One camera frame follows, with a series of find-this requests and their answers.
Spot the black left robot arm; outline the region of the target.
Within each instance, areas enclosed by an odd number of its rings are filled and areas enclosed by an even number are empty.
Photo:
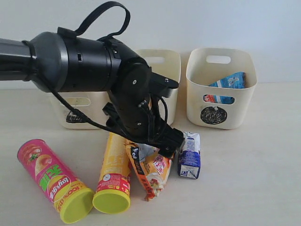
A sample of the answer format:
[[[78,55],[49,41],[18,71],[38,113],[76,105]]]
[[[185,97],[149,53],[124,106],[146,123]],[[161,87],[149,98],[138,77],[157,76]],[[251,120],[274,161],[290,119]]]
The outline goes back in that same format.
[[[121,41],[66,37],[43,32],[30,41],[1,39],[0,79],[32,81],[52,93],[84,123],[147,144],[171,157],[184,145],[183,133],[161,117],[158,103],[179,83],[154,73],[147,62]],[[90,119],[62,97],[64,92],[106,92],[105,125]]]

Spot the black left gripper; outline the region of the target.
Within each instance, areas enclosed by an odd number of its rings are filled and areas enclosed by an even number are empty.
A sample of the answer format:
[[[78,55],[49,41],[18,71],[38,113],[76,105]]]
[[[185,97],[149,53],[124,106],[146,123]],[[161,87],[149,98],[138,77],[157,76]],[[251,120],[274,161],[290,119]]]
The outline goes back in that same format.
[[[154,73],[142,58],[123,61],[117,76],[109,91],[116,114],[104,109],[117,132],[128,140],[155,146],[160,155],[171,158],[183,147],[184,134],[161,118],[158,102],[170,97],[179,83]]]

